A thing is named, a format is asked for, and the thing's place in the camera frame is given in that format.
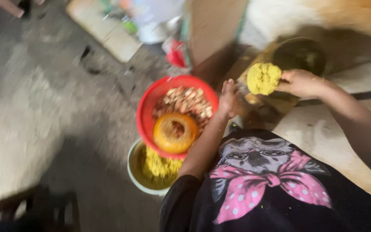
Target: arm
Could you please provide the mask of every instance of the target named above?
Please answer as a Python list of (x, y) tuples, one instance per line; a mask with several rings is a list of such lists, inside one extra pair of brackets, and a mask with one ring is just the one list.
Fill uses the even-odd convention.
[(178, 171), (178, 177), (192, 175), (201, 179), (204, 172), (209, 169), (219, 148), (227, 122), (235, 116), (233, 89), (234, 82), (232, 79), (223, 83), (219, 109), (205, 127), (200, 138), (195, 141), (190, 151), (188, 151), (183, 165)]
[(281, 78), (288, 83), (281, 83), (277, 90), (315, 97), (327, 105), (353, 150), (371, 169), (371, 111), (340, 87), (307, 71), (286, 71)]

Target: pink polka dot bow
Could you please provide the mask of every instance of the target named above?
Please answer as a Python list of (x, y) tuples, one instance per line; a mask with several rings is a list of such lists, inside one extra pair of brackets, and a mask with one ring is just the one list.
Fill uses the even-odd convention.
[(280, 186), (290, 196), (314, 205), (331, 208), (323, 185), (312, 175), (301, 172), (311, 158), (298, 151), (277, 173), (256, 174), (233, 166), (218, 166), (210, 178), (230, 179), (224, 203), (214, 223), (241, 218), (261, 201), (266, 186)]

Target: yellow crumbs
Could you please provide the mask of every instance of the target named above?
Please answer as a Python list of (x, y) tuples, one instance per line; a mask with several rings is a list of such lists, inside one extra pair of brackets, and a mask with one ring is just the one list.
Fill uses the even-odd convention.
[(281, 69), (272, 63), (256, 63), (247, 74), (247, 86), (254, 94), (269, 95), (279, 84)]
[(150, 147), (146, 147), (143, 175), (156, 185), (171, 183), (177, 178), (182, 163), (183, 159), (163, 158)]

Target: red plastic bowl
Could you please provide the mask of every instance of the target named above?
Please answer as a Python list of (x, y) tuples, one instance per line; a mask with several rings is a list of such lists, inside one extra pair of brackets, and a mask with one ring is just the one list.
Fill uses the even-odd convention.
[(214, 90), (203, 80), (195, 76), (182, 75), (177, 77), (166, 76), (154, 82), (144, 93), (137, 108), (137, 129), (144, 143), (155, 150), (160, 156), (165, 158), (185, 158), (186, 153), (167, 153), (157, 147), (152, 139), (152, 129), (154, 120), (151, 113), (157, 100), (165, 95), (168, 90), (176, 87), (194, 87), (201, 88), (204, 91), (204, 98), (211, 103), (213, 114), (219, 107), (219, 98)]

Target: white bucket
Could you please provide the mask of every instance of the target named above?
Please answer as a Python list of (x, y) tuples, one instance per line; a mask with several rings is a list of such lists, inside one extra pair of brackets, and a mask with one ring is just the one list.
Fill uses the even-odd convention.
[(146, 145), (139, 139), (130, 148), (127, 159), (127, 170), (131, 181), (143, 192), (152, 195), (165, 196), (170, 186), (155, 187), (142, 173), (142, 162)]

